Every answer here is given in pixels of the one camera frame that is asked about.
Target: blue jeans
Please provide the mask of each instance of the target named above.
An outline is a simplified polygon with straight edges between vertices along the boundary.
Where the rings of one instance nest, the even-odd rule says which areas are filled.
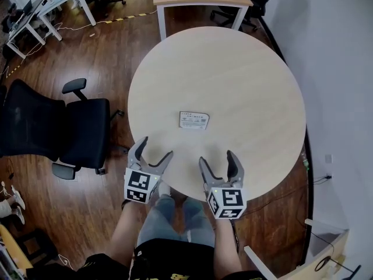
[[[178,234],[172,227],[175,201],[163,194],[147,215],[139,233],[137,246],[152,239],[169,239],[214,247],[215,233],[203,211],[202,204],[188,197],[182,205],[182,211],[185,231],[183,234]]]

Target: white table leg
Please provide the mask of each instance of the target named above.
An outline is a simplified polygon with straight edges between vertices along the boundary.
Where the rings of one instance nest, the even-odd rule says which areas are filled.
[[[37,34],[37,32],[31,27],[30,24],[26,24],[26,28],[28,29],[28,31],[42,44],[42,45],[45,45],[45,40],[43,40],[41,38],[41,36],[39,34]]]
[[[43,23],[48,27],[49,31],[53,33],[53,35],[59,40],[62,40],[62,36],[58,33],[58,31],[53,27],[53,25],[48,21],[48,19],[44,16],[40,16],[40,19]]]
[[[91,13],[91,11],[89,10],[89,7],[87,5],[87,2],[85,0],[79,0],[81,6],[83,7],[84,11],[86,12],[86,15],[89,19],[89,21],[91,22],[92,26],[96,25],[96,21]]]
[[[240,28],[241,23],[244,20],[244,17],[246,15],[248,8],[249,8],[248,6],[243,6],[238,10],[237,16],[235,16],[234,23],[232,25],[232,29],[238,30],[238,28]]]
[[[161,40],[164,40],[166,36],[166,23],[164,21],[164,6],[157,5],[158,13],[158,24],[159,24],[159,33],[161,34]]]
[[[24,55],[21,51],[19,51],[15,46],[13,46],[10,42],[7,42],[6,45],[11,48],[15,53],[18,54],[19,57],[25,59],[26,55]]]

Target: white marker cube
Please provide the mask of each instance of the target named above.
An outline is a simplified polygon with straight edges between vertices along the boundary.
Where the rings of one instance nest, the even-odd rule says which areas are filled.
[[[211,188],[207,203],[215,219],[238,219],[247,204],[240,188]]]
[[[160,176],[126,168],[124,199],[147,204],[154,194]]]

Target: chair wheel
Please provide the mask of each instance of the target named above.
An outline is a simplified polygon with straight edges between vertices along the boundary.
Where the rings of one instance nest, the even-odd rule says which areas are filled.
[[[96,174],[98,174],[98,175],[104,175],[104,174],[106,174],[105,168],[97,169],[97,172],[98,173],[96,173]]]

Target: label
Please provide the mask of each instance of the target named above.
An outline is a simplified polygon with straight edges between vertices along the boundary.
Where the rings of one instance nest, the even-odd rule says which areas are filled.
[[[210,117],[206,113],[180,111],[179,126],[181,128],[189,128],[193,130],[205,130],[209,118]]]

